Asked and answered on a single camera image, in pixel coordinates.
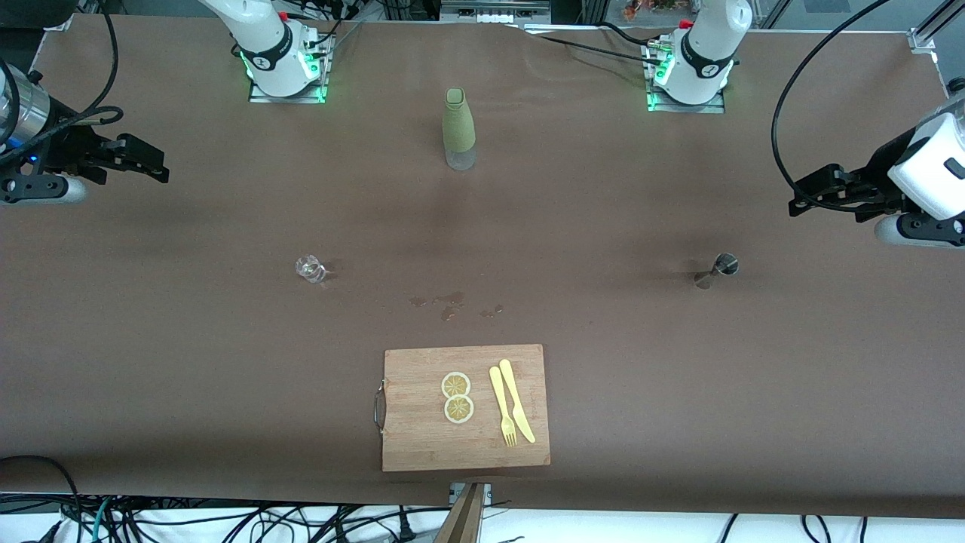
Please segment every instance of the silver cylinder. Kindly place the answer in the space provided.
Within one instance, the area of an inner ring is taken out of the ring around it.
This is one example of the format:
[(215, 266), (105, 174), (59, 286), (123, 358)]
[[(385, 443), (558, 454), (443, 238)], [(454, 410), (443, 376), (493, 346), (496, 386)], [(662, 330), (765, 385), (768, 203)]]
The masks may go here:
[[(19, 147), (43, 129), (50, 114), (50, 96), (44, 89), (31, 83), (20, 70), (10, 66), (14, 74), (16, 88), (20, 91), (20, 116), (16, 129), (7, 142), (0, 142), (0, 148)], [(0, 73), (0, 132), (7, 129), (14, 115), (11, 92), (6, 77)]]

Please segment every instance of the cutting board handle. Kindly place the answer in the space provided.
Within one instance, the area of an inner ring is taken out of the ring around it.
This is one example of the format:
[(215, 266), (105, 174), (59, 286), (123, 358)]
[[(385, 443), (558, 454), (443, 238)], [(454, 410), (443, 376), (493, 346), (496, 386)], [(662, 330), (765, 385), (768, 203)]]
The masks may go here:
[[(386, 403), (385, 403), (385, 380), (383, 379), (383, 380), (382, 380), (382, 383), (378, 386), (378, 390), (375, 391), (375, 415), (373, 415), (373, 418), (374, 418), (374, 420), (375, 420), (375, 427), (378, 428), (378, 433), (379, 433), (379, 434), (385, 433), (385, 411), (386, 411), (385, 408), (386, 408)], [(382, 413), (382, 421), (381, 421), (381, 422), (379, 422), (379, 413)]]

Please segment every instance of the water spill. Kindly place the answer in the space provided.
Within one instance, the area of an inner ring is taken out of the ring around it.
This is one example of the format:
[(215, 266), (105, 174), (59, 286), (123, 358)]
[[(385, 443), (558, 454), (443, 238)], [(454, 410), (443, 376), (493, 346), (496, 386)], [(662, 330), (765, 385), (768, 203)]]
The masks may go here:
[(449, 305), (462, 304), (462, 301), (466, 298), (466, 294), (462, 292), (453, 292), (448, 296), (437, 296), (432, 299), (432, 303), (448, 303)]

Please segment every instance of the yellow knife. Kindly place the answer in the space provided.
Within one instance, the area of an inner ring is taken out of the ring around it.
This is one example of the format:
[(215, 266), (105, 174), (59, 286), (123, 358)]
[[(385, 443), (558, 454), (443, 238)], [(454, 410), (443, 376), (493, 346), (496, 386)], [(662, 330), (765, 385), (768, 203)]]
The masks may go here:
[(500, 360), (499, 369), (503, 372), (503, 381), (506, 382), (506, 387), (510, 390), (510, 396), (512, 396), (512, 418), (516, 421), (516, 426), (519, 426), (519, 431), (523, 433), (526, 440), (535, 443), (537, 438), (533, 435), (533, 430), (530, 429), (530, 421), (526, 420), (526, 414), (523, 413), (523, 404), (519, 401), (519, 391), (516, 390), (516, 378), (512, 375), (510, 361), (505, 358)]

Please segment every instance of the table surface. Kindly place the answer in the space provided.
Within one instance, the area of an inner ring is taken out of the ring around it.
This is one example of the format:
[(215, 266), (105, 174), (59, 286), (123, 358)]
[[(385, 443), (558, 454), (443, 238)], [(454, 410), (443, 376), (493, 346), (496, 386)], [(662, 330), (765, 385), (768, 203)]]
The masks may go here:
[[(0, 453), (101, 494), (438, 503), (476, 477), (520, 507), (965, 515), (961, 253), (786, 216), (771, 114), (820, 36), (750, 34), (727, 114), (675, 115), (632, 61), (371, 24), (329, 102), (290, 106), (245, 101), (219, 21), (116, 19), (126, 115), (100, 132), (164, 150), (171, 182), (0, 209)], [(79, 16), (38, 69), (81, 106), (109, 61)], [(451, 86), (477, 126), (463, 173)], [(942, 99), (903, 36), (841, 36), (790, 95), (787, 166), (858, 167)], [(740, 274), (694, 288), (720, 251)], [(304, 253), (336, 277), (298, 277)], [(545, 346), (552, 466), (379, 470), (385, 350), (516, 343)], [(3, 484), (59, 484), (23, 469)]]

